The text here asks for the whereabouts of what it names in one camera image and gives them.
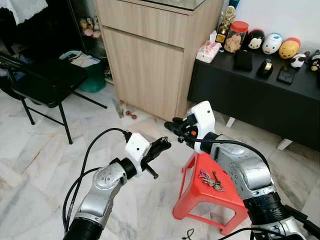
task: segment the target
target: glass jar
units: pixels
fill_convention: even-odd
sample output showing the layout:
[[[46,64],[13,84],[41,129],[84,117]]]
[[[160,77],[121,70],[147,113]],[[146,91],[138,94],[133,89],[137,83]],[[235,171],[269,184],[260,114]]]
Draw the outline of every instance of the glass jar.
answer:
[[[235,53],[239,50],[247,34],[248,27],[248,23],[244,21],[234,21],[226,36],[224,49],[230,53]]]

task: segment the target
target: wooden cabinet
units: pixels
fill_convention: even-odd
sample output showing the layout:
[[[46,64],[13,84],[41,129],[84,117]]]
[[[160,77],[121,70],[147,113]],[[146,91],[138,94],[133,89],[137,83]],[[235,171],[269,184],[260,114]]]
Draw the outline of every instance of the wooden cabinet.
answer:
[[[95,0],[117,95],[157,117],[183,117],[193,64],[223,0],[195,10],[142,0]]]

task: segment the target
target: tissue box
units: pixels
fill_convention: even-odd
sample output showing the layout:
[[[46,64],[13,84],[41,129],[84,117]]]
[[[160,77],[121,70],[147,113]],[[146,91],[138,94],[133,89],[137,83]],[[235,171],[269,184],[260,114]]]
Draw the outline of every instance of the tissue box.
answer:
[[[205,44],[198,50],[195,58],[209,64],[219,52],[220,47],[220,42],[210,43],[210,41],[206,41]]]

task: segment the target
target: glass top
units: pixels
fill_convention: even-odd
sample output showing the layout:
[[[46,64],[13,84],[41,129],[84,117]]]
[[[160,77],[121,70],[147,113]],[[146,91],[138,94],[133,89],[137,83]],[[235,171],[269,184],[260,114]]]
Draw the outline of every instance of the glass top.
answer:
[[[199,7],[205,0],[141,0],[141,1],[193,11],[197,7]]]

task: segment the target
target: cabinet leg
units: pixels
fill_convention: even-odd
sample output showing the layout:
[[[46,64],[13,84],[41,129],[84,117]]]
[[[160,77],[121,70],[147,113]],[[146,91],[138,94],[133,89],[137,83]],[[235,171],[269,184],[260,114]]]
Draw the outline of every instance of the cabinet leg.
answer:
[[[228,122],[226,123],[225,126],[226,126],[227,128],[231,128],[232,125],[234,124],[235,120],[236,120],[236,119],[235,119],[234,117],[232,117],[232,116],[229,117],[229,120],[228,120]]]
[[[292,143],[291,140],[285,138],[278,144],[278,146],[276,146],[276,149],[282,151],[283,149],[288,147],[291,143]]]

